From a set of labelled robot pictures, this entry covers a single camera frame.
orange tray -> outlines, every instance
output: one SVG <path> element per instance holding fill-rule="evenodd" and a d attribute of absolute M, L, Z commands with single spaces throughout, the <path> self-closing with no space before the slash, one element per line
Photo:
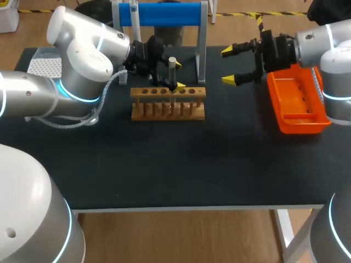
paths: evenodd
<path fill-rule="evenodd" d="M 314 68 L 321 92 L 323 84 Z M 321 133 L 331 122 L 314 84 L 310 68 L 292 65 L 288 70 L 269 73 L 267 83 L 279 128 L 286 134 Z"/>

blue handle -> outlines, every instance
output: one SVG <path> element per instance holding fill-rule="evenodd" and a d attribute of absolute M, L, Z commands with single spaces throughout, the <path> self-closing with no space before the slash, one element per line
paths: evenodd
<path fill-rule="evenodd" d="M 200 26 L 201 3 L 140 3 L 140 26 Z M 132 26 L 128 3 L 120 3 L 121 26 Z"/>

metal frame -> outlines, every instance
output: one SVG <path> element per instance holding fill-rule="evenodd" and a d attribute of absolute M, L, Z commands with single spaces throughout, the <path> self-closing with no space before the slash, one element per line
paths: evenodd
<path fill-rule="evenodd" d="M 122 3 L 123 0 L 114 0 L 112 2 L 112 17 L 114 20 L 114 28 L 123 31 L 123 27 L 121 26 L 120 20 L 120 9 L 119 4 Z M 135 3 L 138 11 L 138 3 L 136 0 L 133 2 L 133 11 L 135 11 Z M 208 12 L 208 4 L 207 1 L 201 1 L 201 19 L 197 36 L 197 49 L 195 53 L 196 60 L 196 69 L 197 69 L 197 82 L 198 84 L 205 84 L 205 72 L 206 72 L 206 45 L 207 45 L 207 12 Z M 131 12 L 131 21 L 133 27 L 134 39 L 138 39 L 140 37 L 140 23 L 139 23 L 139 15 L 138 12 Z M 121 78 L 120 84 L 127 84 L 127 78 Z"/>
<path fill-rule="evenodd" d="M 284 263 L 298 263 L 302 255 L 309 250 L 313 263 L 317 263 L 310 245 L 310 229 L 313 220 L 320 209 L 314 209 L 300 230 L 294 236 L 288 211 L 278 209 L 274 211 L 278 232 L 283 249 Z"/>
<path fill-rule="evenodd" d="M 125 27 L 120 25 L 120 9 L 118 8 L 118 5 L 120 3 L 123 3 L 124 0 L 111 0 L 111 2 L 112 2 L 112 10 L 114 10 L 114 12 L 112 11 L 112 20 L 114 23 L 114 29 L 122 33 L 126 33 Z M 118 68 L 118 71 L 125 70 L 125 69 L 126 67 L 120 66 Z M 128 79 L 128 74 L 121 74 L 118 78 L 118 81 L 120 85 L 127 85 L 127 79 Z"/>
<path fill-rule="evenodd" d="M 108 208 L 75 209 L 78 213 L 115 213 L 115 212 L 150 212 L 150 211 L 225 211 L 225 210 L 274 210 L 284 263 L 298 263 L 306 250 L 310 251 L 313 263 L 317 263 L 310 246 L 310 228 L 313 220 L 323 205 L 253 205 L 253 206 L 217 206 L 217 207 L 145 207 L 145 208 Z M 294 236 L 287 209 L 314 208 L 301 229 Z"/>
<path fill-rule="evenodd" d="M 211 14 L 212 14 L 212 23 L 216 23 L 216 15 L 217 15 L 217 2 L 218 0 L 208 0 L 210 4 Z"/>

black table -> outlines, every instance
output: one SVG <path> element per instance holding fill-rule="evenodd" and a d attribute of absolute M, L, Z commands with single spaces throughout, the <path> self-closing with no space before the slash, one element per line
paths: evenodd
<path fill-rule="evenodd" d="M 36 120 L 0 119 L 0 143 L 34 156 L 72 209 L 324 204 L 348 181 L 351 128 L 314 136 L 279 131 L 268 88 L 233 87 L 222 76 L 253 70 L 252 53 L 222 59 L 207 48 L 205 121 L 131 122 L 128 77 L 111 87 L 100 121 L 59 130 Z M 26 71 L 36 49 L 16 70 Z M 196 83 L 195 48 L 167 51 L 182 62 L 178 81 Z"/>

white container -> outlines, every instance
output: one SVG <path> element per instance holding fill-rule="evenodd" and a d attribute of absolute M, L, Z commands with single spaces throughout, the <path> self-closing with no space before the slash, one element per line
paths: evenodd
<path fill-rule="evenodd" d="M 9 0 L 5 7 L 0 7 L 0 33 L 16 31 L 20 19 L 17 11 L 18 1 Z"/>

